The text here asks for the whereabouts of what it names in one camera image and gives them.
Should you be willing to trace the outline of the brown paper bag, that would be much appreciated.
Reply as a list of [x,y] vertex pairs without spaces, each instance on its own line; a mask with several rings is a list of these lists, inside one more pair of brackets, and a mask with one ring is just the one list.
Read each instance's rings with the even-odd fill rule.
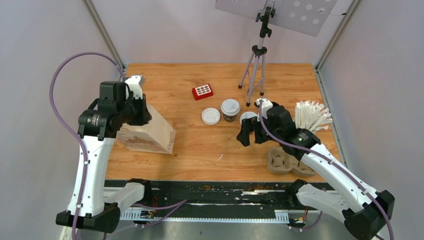
[[148,104],[147,109],[152,116],[149,123],[124,124],[117,132],[116,141],[131,151],[171,154],[176,131],[152,105]]

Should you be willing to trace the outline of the brown coffee cup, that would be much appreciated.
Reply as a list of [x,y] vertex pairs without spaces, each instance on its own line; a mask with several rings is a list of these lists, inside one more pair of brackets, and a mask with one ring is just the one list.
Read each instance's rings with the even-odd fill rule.
[[223,119],[227,122],[233,122],[237,118],[237,115],[227,115],[227,114],[224,114],[224,113],[222,114],[222,116],[223,116]]

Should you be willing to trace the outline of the white plastic cup lid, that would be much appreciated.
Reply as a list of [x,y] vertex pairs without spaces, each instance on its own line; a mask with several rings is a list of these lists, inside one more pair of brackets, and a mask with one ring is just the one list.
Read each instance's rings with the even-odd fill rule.
[[229,98],[222,102],[220,108],[224,115],[228,117],[233,117],[240,112],[241,105],[237,100]]

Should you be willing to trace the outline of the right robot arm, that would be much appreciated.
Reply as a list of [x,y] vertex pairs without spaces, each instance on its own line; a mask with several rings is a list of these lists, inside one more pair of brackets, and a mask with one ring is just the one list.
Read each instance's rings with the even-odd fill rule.
[[236,139],[245,147],[250,134],[255,143],[279,143],[283,151],[321,175],[339,194],[335,196],[304,180],[296,180],[285,195],[292,209],[303,206],[315,208],[342,222],[357,240],[381,239],[383,227],[389,238],[395,238],[391,224],[395,197],[388,191],[377,191],[340,163],[308,129],[298,128],[291,114],[282,105],[260,100],[258,115],[245,118]]

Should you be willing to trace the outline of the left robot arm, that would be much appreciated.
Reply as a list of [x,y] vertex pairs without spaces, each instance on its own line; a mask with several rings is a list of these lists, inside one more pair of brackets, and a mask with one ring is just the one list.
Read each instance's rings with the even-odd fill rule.
[[66,210],[56,215],[59,226],[113,233],[122,212],[138,203],[153,201],[151,183],[132,178],[113,195],[104,199],[107,165],[117,133],[124,124],[141,127],[152,119],[142,92],[142,79],[124,82],[104,81],[95,99],[78,118],[80,142],[75,186]]

